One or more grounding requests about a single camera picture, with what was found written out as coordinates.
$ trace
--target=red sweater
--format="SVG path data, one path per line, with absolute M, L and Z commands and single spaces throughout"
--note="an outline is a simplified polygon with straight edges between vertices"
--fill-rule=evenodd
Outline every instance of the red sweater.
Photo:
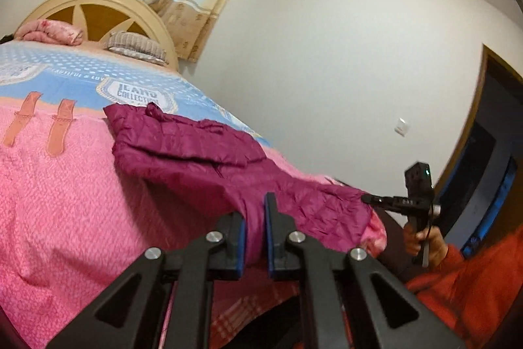
M 409 281 L 407 288 L 469 349 L 478 349 L 503 321 L 522 284 L 523 225 L 470 260 L 449 246 L 443 262 Z

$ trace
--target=orange strap print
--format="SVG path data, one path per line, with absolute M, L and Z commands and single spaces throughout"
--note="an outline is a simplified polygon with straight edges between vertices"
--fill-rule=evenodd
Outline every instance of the orange strap print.
M 65 135 L 73 121 L 73 109 L 76 101 L 63 99 L 58 106 L 57 115 L 53 116 L 53 124 L 47 140 L 47 153 L 56 157 L 64 152 Z
M 12 147 L 15 145 L 16 136 L 27 126 L 27 123 L 35 115 L 35 105 L 42 96 L 40 92 L 30 92 L 24 99 L 20 111 L 15 112 L 15 118 L 7 128 L 4 135 L 4 145 Z

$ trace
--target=light switch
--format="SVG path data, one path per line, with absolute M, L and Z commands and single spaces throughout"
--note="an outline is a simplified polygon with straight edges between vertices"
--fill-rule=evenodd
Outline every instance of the light switch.
M 411 126 L 400 117 L 397 121 L 397 125 L 394 128 L 394 131 L 404 137 L 405 135 L 407 135 L 407 132 L 410 128 Z

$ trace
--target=headboard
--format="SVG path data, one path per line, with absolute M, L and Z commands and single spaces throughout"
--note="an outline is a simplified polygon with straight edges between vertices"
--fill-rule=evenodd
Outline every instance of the headboard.
M 161 18 L 141 0 L 48 0 L 34 10 L 24 23 L 47 18 L 80 27 L 84 39 L 103 43 L 118 30 L 143 34 L 160 43 L 169 61 L 178 71 L 178 56 L 173 39 Z

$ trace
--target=wooden door frame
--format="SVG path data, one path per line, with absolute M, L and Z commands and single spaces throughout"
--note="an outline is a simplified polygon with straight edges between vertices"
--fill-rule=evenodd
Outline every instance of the wooden door frame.
M 447 184 L 447 181 L 449 180 L 452 172 L 454 171 L 454 168 L 456 167 L 456 164 L 461 157 L 461 153 L 465 149 L 466 142 L 469 139 L 470 132 L 472 131 L 472 126 L 476 120 L 478 108 L 480 107 L 480 101 L 483 94 L 483 87 L 485 86 L 487 72 L 490 72 L 496 78 L 515 79 L 516 82 L 523 85 L 523 77 L 516 70 L 514 70 L 508 62 L 497 55 L 488 46 L 483 45 L 483 54 L 480 72 L 478 74 L 478 82 L 476 83 L 476 89 L 472 99 L 472 104 L 470 106 L 469 114 L 465 120 L 465 125 L 461 131 L 461 136 L 458 139 L 458 143 L 456 144 L 456 147 L 454 148 L 454 151 L 452 152 L 452 155 L 447 162 L 443 173 L 434 187 L 436 195 L 440 195 L 441 191 Z

